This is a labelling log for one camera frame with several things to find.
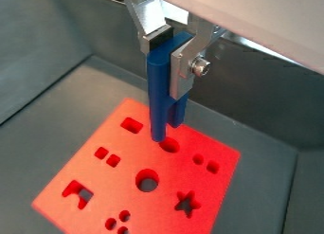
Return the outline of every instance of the red foam board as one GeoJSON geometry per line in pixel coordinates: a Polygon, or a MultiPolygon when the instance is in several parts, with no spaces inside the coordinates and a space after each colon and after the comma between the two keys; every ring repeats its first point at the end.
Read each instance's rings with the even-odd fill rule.
{"type": "Polygon", "coordinates": [[[238,160],[185,124],[153,141],[149,107],[126,99],[33,206],[69,234],[211,233],[238,160]]]}

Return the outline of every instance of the small circular hole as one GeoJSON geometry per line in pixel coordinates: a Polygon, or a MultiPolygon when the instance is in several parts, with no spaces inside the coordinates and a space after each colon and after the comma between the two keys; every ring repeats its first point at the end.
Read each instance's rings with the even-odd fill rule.
{"type": "Polygon", "coordinates": [[[202,165],[205,163],[205,156],[202,154],[197,154],[193,160],[197,165],[202,165]]]}
{"type": "Polygon", "coordinates": [[[118,234],[130,234],[129,228],[126,226],[122,226],[118,229],[118,234]]]}
{"type": "Polygon", "coordinates": [[[159,176],[154,170],[142,170],[138,173],[137,183],[142,192],[153,192],[159,185],[159,176]]]}
{"type": "Polygon", "coordinates": [[[181,150],[179,143],[175,139],[171,137],[167,137],[165,141],[161,143],[161,147],[169,152],[169,153],[177,153],[181,150]]]}
{"type": "Polygon", "coordinates": [[[123,210],[119,214],[119,220],[126,223],[130,221],[130,218],[131,218],[131,213],[129,210],[123,210]]]}
{"type": "Polygon", "coordinates": [[[107,227],[109,230],[115,229],[115,227],[117,227],[117,219],[115,218],[110,218],[107,220],[106,227],[107,227]]]}

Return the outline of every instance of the small square hole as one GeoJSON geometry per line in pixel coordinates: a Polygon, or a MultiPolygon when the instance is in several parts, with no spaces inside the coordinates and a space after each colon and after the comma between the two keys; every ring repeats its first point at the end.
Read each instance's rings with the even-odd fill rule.
{"type": "Polygon", "coordinates": [[[131,117],[127,117],[121,126],[133,132],[134,134],[138,134],[143,128],[143,124],[139,123],[135,119],[131,117]]]}
{"type": "Polygon", "coordinates": [[[109,151],[106,148],[101,147],[101,148],[97,150],[95,156],[97,156],[101,160],[103,160],[103,159],[106,158],[109,152],[110,152],[110,151],[109,151]]]}
{"type": "Polygon", "coordinates": [[[107,159],[107,164],[111,165],[114,168],[117,167],[119,162],[121,162],[121,157],[115,154],[113,154],[107,159]]]}

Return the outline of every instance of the silver bracket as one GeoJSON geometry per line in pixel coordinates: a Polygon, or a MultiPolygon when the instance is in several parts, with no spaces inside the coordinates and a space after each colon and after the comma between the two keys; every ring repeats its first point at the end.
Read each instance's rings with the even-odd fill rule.
{"type": "Polygon", "coordinates": [[[141,51],[145,54],[155,47],[158,41],[174,36],[167,24],[161,0],[125,0],[138,26],[141,51]]]}
{"type": "Polygon", "coordinates": [[[179,99],[193,88],[197,76],[205,76],[210,68],[210,63],[203,62],[201,74],[195,74],[199,61],[205,59],[207,47],[219,39],[227,31],[225,28],[214,25],[203,18],[189,15],[189,32],[195,37],[173,53],[171,55],[171,83],[170,96],[179,99]]]}

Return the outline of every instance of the screw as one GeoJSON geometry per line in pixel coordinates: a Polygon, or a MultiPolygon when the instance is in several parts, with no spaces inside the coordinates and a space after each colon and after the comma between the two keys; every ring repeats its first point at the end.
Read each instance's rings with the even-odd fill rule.
{"type": "Polygon", "coordinates": [[[198,56],[191,64],[191,72],[198,77],[203,77],[209,74],[210,69],[211,69],[211,62],[207,61],[202,56],[198,56]]]}

